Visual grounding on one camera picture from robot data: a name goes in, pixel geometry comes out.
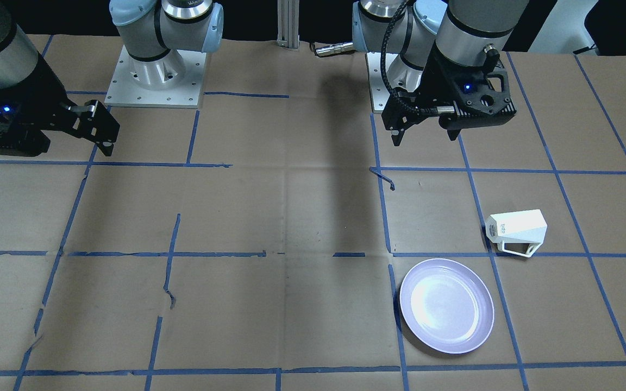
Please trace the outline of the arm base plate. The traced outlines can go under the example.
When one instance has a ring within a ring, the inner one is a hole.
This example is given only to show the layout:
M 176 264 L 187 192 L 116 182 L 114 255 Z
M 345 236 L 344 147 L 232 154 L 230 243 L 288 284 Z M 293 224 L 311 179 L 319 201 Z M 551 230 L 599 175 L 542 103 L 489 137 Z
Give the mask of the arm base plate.
M 385 104 L 387 104 L 387 100 L 390 96 L 381 76 L 380 57 L 380 53 L 377 52 L 368 52 L 365 54 L 367 61 L 368 90 L 370 91 L 372 112 L 375 114 L 383 113 Z
M 113 107 L 199 109 L 209 54 L 172 50 L 150 62 L 122 47 L 104 103 Z

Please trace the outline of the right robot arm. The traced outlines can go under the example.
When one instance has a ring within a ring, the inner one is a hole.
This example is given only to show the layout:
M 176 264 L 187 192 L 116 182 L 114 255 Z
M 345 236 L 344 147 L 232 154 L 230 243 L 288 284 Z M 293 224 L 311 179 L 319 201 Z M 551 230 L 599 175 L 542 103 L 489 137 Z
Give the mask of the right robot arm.
M 111 19 L 129 55 L 133 84 L 161 90 L 186 74 L 179 51 L 213 53 L 223 7 L 213 1 L 111 1 Z M 65 132 L 111 156 L 119 123 L 98 100 L 75 104 L 40 52 L 0 1 L 0 154 L 49 150 L 45 130 Z

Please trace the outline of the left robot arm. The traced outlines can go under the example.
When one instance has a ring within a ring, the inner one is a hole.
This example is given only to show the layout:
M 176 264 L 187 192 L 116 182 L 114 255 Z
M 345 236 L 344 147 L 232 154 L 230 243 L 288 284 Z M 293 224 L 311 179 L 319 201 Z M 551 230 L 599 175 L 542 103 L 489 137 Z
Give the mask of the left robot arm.
M 388 96 L 381 118 L 392 143 L 428 118 L 454 141 L 497 127 L 517 109 L 501 54 L 527 1 L 358 1 L 352 43 L 379 54 L 373 72 Z

